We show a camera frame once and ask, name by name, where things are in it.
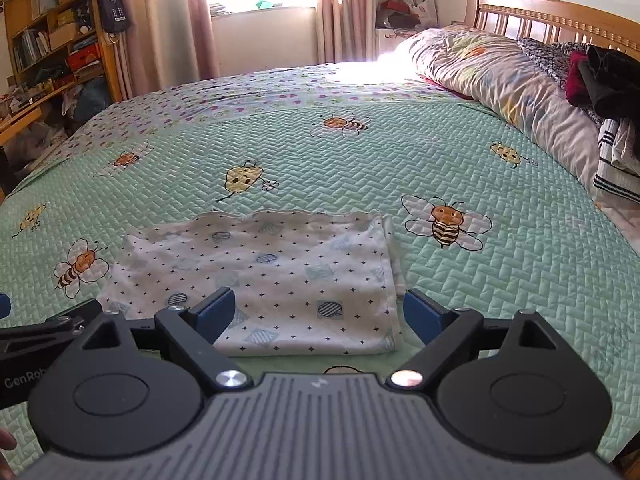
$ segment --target human hand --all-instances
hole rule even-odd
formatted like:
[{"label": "human hand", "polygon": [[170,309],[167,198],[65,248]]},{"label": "human hand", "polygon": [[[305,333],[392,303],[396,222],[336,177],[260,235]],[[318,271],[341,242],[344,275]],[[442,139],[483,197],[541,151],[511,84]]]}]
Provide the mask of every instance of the human hand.
[{"label": "human hand", "polygon": [[[15,441],[14,436],[11,433],[9,433],[7,430],[0,430],[0,449],[11,451],[15,449],[17,445],[18,443]],[[9,467],[9,463],[1,453],[0,478],[2,478],[2,480],[13,480],[15,478],[15,474]]]}]

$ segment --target wooden headboard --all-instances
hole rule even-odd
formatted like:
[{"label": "wooden headboard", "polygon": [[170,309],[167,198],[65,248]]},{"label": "wooden headboard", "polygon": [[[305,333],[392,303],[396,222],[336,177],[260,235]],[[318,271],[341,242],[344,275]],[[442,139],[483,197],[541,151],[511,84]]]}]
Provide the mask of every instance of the wooden headboard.
[{"label": "wooden headboard", "polygon": [[465,25],[513,39],[593,43],[640,59],[640,23],[560,0],[466,0]]}]

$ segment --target striped towel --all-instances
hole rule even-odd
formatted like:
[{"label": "striped towel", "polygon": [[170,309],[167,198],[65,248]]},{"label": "striped towel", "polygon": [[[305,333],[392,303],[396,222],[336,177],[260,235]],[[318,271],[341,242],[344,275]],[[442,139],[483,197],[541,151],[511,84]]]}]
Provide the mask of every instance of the striped towel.
[{"label": "striped towel", "polygon": [[600,161],[593,184],[603,191],[640,203],[640,176],[621,164],[614,152],[616,137],[624,128],[628,128],[629,124],[625,120],[621,127],[612,119],[606,119],[602,123],[598,137]]}]

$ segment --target white plastic bag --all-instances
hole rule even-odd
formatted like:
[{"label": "white plastic bag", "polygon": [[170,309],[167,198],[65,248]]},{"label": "white plastic bag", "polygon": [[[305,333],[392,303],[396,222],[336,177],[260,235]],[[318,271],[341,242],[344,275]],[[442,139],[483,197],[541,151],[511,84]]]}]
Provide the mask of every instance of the white plastic bag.
[{"label": "white plastic bag", "polygon": [[424,0],[421,4],[411,7],[412,14],[420,19],[422,30],[438,27],[438,14],[435,0]]},{"label": "white plastic bag", "polygon": [[418,17],[419,30],[438,27],[438,14],[436,12],[435,0],[402,0],[409,6],[411,13]]}]

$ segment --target grooved surface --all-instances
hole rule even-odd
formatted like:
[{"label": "grooved surface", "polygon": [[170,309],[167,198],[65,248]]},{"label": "grooved surface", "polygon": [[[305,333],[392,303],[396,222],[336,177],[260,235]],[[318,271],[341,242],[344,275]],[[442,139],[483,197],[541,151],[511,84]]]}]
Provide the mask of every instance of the grooved surface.
[{"label": "grooved surface", "polygon": [[522,465],[483,456],[442,428],[418,395],[395,394],[376,378],[267,374],[245,394],[216,397],[185,436],[148,456],[76,462],[53,453],[25,480],[511,480],[610,479],[583,456]]}]

